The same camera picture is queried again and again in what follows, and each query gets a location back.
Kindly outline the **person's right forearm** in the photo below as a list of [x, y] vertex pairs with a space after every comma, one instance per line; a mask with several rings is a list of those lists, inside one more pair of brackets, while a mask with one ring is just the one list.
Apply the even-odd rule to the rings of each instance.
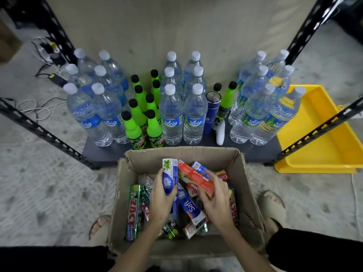
[[277, 272], [249, 245], [233, 224], [222, 226], [220, 233], [245, 272]]

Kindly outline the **cluster of clear water bottles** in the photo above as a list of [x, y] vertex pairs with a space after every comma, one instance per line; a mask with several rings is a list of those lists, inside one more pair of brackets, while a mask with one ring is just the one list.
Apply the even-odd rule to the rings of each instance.
[[161, 126], [168, 145], [187, 145], [201, 142], [206, 123], [207, 99], [201, 53], [192, 51], [184, 69], [174, 51], [167, 53], [161, 80]]
[[283, 49], [264, 63], [266, 53], [259, 51], [240, 70], [240, 92], [228, 117], [233, 142], [263, 146], [297, 114], [306, 89], [297, 87], [288, 93], [295, 71], [286, 63], [288, 55]]
[[70, 80], [63, 86], [67, 93], [69, 112], [98, 147], [113, 142], [124, 145], [130, 142], [126, 136], [125, 122], [121, 117], [130, 111], [128, 99], [119, 79], [112, 75], [111, 60], [107, 51], [99, 55], [101, 64], [86, 56], [83, 49], [76, 49], [77, 64], [66, 65]]

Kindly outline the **power strip with plugs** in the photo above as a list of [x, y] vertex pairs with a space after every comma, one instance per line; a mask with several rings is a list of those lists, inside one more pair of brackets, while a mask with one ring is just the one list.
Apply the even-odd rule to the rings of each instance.
[[41, 60], [47, 64], [61, 67], [67, 63], [58, 46], [46, 38], [41, 39], [37, 50]]

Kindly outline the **black power adapter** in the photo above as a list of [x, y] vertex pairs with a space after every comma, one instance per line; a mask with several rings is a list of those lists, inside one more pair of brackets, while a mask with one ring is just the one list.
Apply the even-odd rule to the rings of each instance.
[[50, 74], [47, 79], [49, 79], [53, 84], [59, 86], [60, 88], [63, 88], [64, 85], [68, 83], [66, 79], [54, 73]]

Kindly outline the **person's trouser leg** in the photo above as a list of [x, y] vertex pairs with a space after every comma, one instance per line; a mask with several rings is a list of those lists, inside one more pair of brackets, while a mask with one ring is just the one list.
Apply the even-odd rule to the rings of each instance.
[[0, 272], [108, 272], [115, 260], [103, 246], [0, 247]]
[[272, 265], [286, 272], [363, 272], [363, 242], [281, 228], [266, 244]]

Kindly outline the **pile of toothpaste boxes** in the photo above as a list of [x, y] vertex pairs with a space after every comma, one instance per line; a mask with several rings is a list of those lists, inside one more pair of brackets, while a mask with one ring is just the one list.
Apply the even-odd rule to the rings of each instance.
[[[208, 179], [208, 170], [204, 165], [195, 161], [190, 167]], [[127, 213], [127, 224], [125, 240], [135, 241], [138, 238], [142, 227], [149, 222], [150, 217], [150, 196], [154, 180], [145, 174], [139, 178], [137, 184], [129, 188], [129, 206]], [[191, 239], [196, 234], [208, 232], [207, 223], [210, 221], [199, 194], [194, 194], [193, 190], [187, 188], [179, 178], [178, 171], [178, 207], [179, 217], [176, 221], [167, 221], [162, 226], [157, 238]]]

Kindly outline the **blue white toothpaste carton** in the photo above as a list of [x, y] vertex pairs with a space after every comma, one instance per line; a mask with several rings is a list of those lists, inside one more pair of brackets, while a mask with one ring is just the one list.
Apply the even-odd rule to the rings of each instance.
[[[165, 158], [162, 160], [163, 173], [162, 184], [166, 195], [169, 195], [174, 187], [178, 187], [178, 160], [172, 158]], [[176, 195], [173, 200], [170, 215], [168, 217], [171, 221], [176, 221], [179, 217], [178, 196]]]

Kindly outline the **brown cardboard box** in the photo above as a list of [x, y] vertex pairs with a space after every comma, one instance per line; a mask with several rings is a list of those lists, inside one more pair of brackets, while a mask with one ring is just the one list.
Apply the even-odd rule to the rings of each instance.
[[[264, 223], [252, 194], [243, 154], [236, 148], [205, 146], [178, 146], [144, 150], [130, 150], [118, 162], [118, 175], [114, 208], [108, 234], [108, 247], [117, 255], [125, 253], [132, 242], [125, 240], [129, 209], [130, 186], [137, 184], [143, 174], [156, 174], [162, 159], [177, 158], [188, 165], [198, 161], [214, 172], [225, 170], [237, 194], [238, 230], [257, 251], [265, 247]], [[226, 257], [232, 256], [221, 235], [196, 235], [191, 239], [158, 238], [151, 249], [150, 258]]]

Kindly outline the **yellow plastic tray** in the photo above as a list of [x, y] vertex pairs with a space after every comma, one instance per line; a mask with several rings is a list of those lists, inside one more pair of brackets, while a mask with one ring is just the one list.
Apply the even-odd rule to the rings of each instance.
[[[305, 137], [340, 109], [322, 85], [305, 87], [296, 116], [280, 129], [276, 137], [282, 150]], [[363, 144], [345, 122], [275, 164], [279, 173], [355, 173], [363, 169]]]

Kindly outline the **person's left foot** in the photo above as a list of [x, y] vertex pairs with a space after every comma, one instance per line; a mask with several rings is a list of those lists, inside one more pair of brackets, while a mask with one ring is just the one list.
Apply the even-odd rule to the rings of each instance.
[[111, 215], [101, 215], [95, 222], [92, 224], [89, 233], [88, 233], [88, 240], [91, 240], [93, 236], [103, 228], [108, 233], [108, 227], [111, 222]]

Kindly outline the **beige back panel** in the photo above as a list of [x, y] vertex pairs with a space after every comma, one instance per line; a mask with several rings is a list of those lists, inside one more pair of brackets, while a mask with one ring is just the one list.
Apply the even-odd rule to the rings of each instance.
[[73, 46], [100, 62], [107, 50], [150, 88], [175, 51], [184, 69], [201, 53], [206, 83], [227, 86], [258, 51], [287, 49], [317, 0], [46, 0]]

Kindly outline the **group of green soda bottles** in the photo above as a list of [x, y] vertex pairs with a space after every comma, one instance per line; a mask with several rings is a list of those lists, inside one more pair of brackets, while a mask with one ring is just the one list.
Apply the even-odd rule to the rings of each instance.
[[160, 96], [160, 80], [157, 70], [151, 71], [152, 91], [148, 94], [143, 89], [139, 76], [134, 74], [131, 81], [135, 97], [128, 100], [129, 111], [122, 112], [122, 120], [126, 127], [126, 136], [133, 149], [143, 149], [147, 139], [153, 148], [160, 148], [164, 144], [161, 130], [161, 114], [158, 109], [157, 96]]

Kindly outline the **brown carton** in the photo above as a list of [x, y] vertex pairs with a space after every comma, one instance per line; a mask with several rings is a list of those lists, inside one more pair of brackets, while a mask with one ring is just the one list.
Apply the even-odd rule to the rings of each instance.
[[0, 64], [6, 64], [17, 54], [23, 42], [0, 19]]

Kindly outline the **person's left hand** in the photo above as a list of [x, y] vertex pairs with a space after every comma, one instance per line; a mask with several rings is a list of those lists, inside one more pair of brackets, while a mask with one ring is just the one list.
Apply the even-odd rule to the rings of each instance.
[[167, 221], [170, 214], [172, 204], [170, 204], [170, 195], [166, 195], [162, 184], [162, 173], [164, 169], [161, 168], [156, 178], [154, 179], [151, 196], [150, 196], [150, 217], [149, 222], [153, 226], [159, 228]]

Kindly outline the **red toothpaste carton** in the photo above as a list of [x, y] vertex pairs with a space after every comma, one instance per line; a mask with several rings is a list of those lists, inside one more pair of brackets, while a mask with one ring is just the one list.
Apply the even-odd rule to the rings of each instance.
[[214, 197], [215, 187], [212, 181], [205, 178], [182, 160], [178, 160], [178, 171], [179, 178], [186, 183], [189, 190], [193, 190], [194, 194], [199, 194], [203, 190], [209, 199]]

